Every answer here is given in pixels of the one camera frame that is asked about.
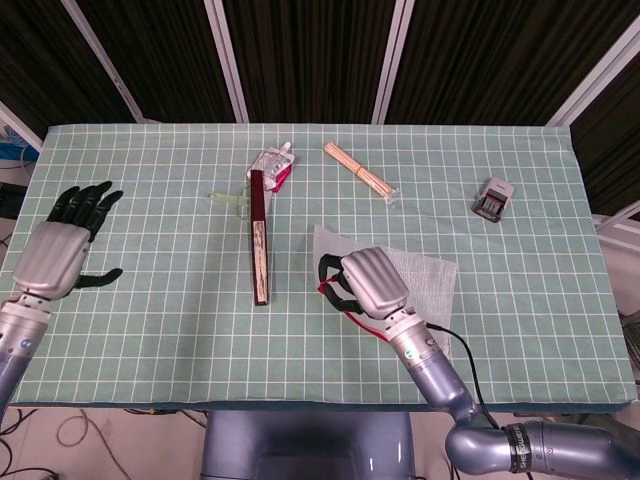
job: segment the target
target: robotic hand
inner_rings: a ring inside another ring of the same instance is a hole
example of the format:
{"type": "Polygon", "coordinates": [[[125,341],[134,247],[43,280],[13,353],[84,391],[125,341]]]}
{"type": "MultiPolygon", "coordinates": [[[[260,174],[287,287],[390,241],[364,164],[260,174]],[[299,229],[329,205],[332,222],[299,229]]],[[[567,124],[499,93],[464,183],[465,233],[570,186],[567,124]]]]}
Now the robotic hand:
{"type": "Polygon", "coordinates": [[[367,248],[342,258],[325,255],[319,278],[320,292],[335,308],[348,315],[364,312],[380,321],[383,328],[378,332],[429,406],[453,417],[456,423],[447,436],[446,450],[459,470],[470,475],[510,471],[582,480],[640,480],[640,452],[616,445],[605,430],[541,421],[498,428],[473,400],[425,322],[406,307],[409,290],[382,249],[367,248]],[[328,268],[338,273],[328,277],[328,268]],[[339,298],[331,282],[339,283],[355,300],[339,298]]]}
{"type": "Polygon", "coordinates": [[[110,188],[104,182],[64,192],[18,261],[13,278],[22,293],[0,309],[0,419],[47,330],[53,302],[74,288],[108,285],[122,274],[119,268],[102,276],[80,274],[91,242],[122,197],[118,190],[102,199],[110,188]]]}

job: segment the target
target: black cable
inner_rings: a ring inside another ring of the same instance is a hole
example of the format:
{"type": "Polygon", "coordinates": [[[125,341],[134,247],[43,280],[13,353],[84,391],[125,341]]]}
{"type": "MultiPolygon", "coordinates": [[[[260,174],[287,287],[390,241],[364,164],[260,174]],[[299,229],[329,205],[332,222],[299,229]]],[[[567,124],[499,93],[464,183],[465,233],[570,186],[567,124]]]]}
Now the black cable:
{"type": "MultiPolygon", "coordinates": [[[[29,162],[24,162],[24,166],[28,166],[31,165],[32,163],[36,163],[37,160],[31,160],[29,162]]],[[[22,168],[22,164],[16,166],[16,167],[0,167],[0,170],[15,170],[16,168],[22,168]]]]}
{"type": "Polygon", "coordinates": [[[11,235],[13,235],[13,233],[10,233],[6,237],[4,237],[2,240],[0,240],[0,243],[3,244],[5,247],[9,248],[9,244],[7,243],[7,240],[11,238],[11,235]]]}
{"type": "Polygon", "coordinates": [[[16,473],[22,472],[47,472],[53,480],[60,480],[60,476],[54,472],[53,470],[49,470],[48,468],[41,467],[27,467],[27,468],[18,468],[17,470],[11,470],[10,472],[3,473],[0,475],[0,478],[8,477],[10,475],[15,475],[16,473]]]}
{"type": "Polygon", "coordinates": [[[4,468],[2,473],[0,473],[0,477],[4,477],[11,468],[11,464],[13,463],[13,450],[11,449],[11,445],[9,445],[3,438],[0,438],[0,445],[7,449],[7,454],[9,455],[9,462],[7,463],[7,466],[4,468]]]}
{"type": "Polygon", "coordinates": [[[125,408],[125,412],[130,413],[132,415],[173,415],[178,413],[178,410],[140,410],[137,408],[125,408]]]}
{"type": "Polygon", "coordinates": [[[189,420],[191,420],[193,423],[197,423],[198,425],[200,425],[202,428],[207,428],[207,426],[204,423],[201,423],[200,420],[198,420],[196,417],[192,417],[188,412],[184,411],[184,410],[180,410],[180,413],[182,413],[185,417],[187,417],[189,420]]]}
{"type": "Polygon", "coordinates": [[[432,330],[436,330],[436,331],[439,331],[439,332],[445,332],[445,333],[457,338],[458,341],[460,341],[460,343],[462,343],[462,346],[464,347],[464,349],[467,352],[467,357],[469,357],[469,363],[471,364],[471,374],[473,375],[473,384],[475,385],[475,388],[476,388],[476,395],[478,397],[478,404],[480,405],[480,408],[482,409],[482,413],[484,414],[485,417],[487,417],[487,420],[489,421],[491,426],[493,428],[496,428],[496,429],[500,430],[500,426],[498,425],[498,422],[496,422],[495,418],[493,418],[491,416],[491,414],[489,413],[489,409],[487,408],[487,405],[484,403],[484,398],[482,398],[482,392],[480,391],[480,382],[478,381],[478,372],[476,371],[476,362],[473,359],[473,354],[471,353],[471,349],[469,348],[469,345],[467,345],[467,342],[464,340],[464,338],[462,338],[456,332],[453,332],[453,331],[449,330],[448,328],[441,327],[440,325],[435,325],[433,323],[427,323],[427,328],[430,328],[432,330]]]}
{"type": "Polygon", "coordinates": [[[34,408],[33,410],[31,410],[29,413],[27,413],[26,415],[22,415],[22,409],[19,408],[18,409],[18,420],[13,424],[8,426],[7,428],[5,428],[4,430],[2,430],[0,432],[0,436],[4,436],[4,435],[10,435],[13,432],[15,432],[18,427],[20,427],[20,425],[22,425],[22,423],[29,418],[31,415],[33,415],[34,413],[36,413],[38,411],[37,408],[34,408]]]}

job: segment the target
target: wooden skewer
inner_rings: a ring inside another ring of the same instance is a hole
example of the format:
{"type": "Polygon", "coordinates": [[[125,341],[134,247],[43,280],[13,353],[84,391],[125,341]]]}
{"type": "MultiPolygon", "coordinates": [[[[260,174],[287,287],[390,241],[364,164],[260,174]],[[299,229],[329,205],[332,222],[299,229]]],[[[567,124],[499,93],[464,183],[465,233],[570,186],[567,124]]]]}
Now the wooden skewer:
{"type": "Polygon", "coordinates": [[[329,142],[324,146],[324,151],[339,161],[342,165],[351,170],[358,178],[374,189],[378,194],[385,198],[393,193],[393,188],[386,182],[381,180],[375,174],[360,165],[347,152],[338,147],[335,143],[329,142]]]}

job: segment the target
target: green grid tablecloth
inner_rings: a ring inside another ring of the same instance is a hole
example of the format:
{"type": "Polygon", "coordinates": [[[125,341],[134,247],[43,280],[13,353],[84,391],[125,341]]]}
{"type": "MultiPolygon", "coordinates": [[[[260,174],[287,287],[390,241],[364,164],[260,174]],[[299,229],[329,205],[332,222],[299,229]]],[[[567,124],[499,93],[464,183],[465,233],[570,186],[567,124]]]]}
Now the green grid tablecloth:
{"type": "MultiPolygon", "coordinates": [[[[635,387],[568,129],[353,125],[75,125],[52,128],[11,242],[72,185],[125,192],[86,270],[115,285],[64,299],[18,402],[305,400],[421,403],[392,350],[316,293],[315,224],[359,242],[458,263],[452,328],[488,402],[612,404],[635,387]],[[233,205],[263,148],[292,141],[292,176],[268,216],[272,301],[254,307],[247,222],[233,205]],[[384,201],[322,146],[390,184],[384,201]],[[515,185],[504,220],[470,206],[491,176],[515,185]]],[[[459,346],[454,363],[469,383],[459,346]]]]}

